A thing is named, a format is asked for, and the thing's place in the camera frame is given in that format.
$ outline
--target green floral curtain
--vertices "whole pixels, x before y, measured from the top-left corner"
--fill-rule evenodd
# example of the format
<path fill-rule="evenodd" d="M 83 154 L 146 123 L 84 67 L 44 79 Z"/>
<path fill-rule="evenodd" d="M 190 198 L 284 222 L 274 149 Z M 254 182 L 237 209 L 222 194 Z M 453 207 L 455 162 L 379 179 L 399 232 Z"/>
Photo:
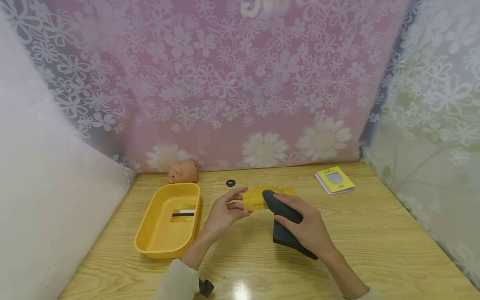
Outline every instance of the green floral curtain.
<path fill-rule="evenodd" d="M 361 150 L 480 288 L 480 2 L 414 1 Z"/>

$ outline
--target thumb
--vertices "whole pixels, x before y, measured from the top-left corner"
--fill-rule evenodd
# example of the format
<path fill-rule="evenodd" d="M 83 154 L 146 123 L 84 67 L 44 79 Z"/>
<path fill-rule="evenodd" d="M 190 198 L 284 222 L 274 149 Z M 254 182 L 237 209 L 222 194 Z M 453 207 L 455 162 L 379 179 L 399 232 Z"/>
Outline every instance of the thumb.
<path fill-rule="evenodd" d="M 248 210 L 241 210 L 241 209 L 232 209 L 228 213 L 231 214 L 231 216 L 235 221 L 250 215 Z"/>
<path fill-rule="evenodd" d="M 296 226 L 297 224 L 296 223 L 293 223 L 292 221 L 288 220 L 287 218 L 285 218 L 284 216 L 281 216 L 281 215 L 274 215 L 273 216 L 273 219 L 275 219 L 275 221 L 277 221 L 278 223 L 280 223 L 283 227 L 285 227 L 286 229 L 288 229 L 291 233 L 293 233 L 296 229 Z"/>

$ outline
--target pink floral backdrop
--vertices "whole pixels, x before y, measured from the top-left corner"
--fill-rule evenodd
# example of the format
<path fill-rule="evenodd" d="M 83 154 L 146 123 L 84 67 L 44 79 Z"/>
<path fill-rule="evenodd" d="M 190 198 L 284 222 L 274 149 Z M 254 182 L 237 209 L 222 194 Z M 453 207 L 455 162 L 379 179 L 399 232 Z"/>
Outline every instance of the pink floral backdrop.
<path fill-rule="evenodd" d="M 163 172 L 358 159 L 408 0 L 0 0 L 74 130 Z"/>

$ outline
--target yellow container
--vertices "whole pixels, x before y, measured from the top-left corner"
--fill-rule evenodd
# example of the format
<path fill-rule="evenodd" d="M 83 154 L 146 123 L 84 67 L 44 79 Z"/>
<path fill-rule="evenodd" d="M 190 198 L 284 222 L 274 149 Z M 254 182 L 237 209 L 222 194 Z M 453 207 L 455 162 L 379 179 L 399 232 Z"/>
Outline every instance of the yellow container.
<path fill-rule="evenodd" d="M 156 191 L 135 236 L 150 258 L 179 258 L 193 242 L 200 204 L 195 183 L 167 184 Z"/>

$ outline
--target wooden table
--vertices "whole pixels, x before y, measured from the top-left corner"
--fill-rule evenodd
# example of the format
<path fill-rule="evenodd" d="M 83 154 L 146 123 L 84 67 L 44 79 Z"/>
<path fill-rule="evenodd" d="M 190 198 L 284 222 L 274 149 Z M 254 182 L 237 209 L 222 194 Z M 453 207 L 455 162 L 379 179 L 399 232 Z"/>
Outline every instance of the wooden table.
<path fill-rule="evenodd" d="M 217 171 L 200 174 L 200 228 L 212 202 L 230 188 L 293 186 L 317 207 L 338 249 L 365 283 L 386 299 L 480 299 L 480 294 L 401 203 L 360 162 L 338 164 L 357 185 L 327 195 L 314 177 L 334 165 Z M 149 299 L 170 260 L 136 252 L 133 239 L 165 174 L 140 174 L 60 299 Z M 215 290 L 212 300 L 340 299 L 319 261 L 272 242 L 273 214 L 255 211 L 236 222 L 210 249 L 200 268 Z"/>

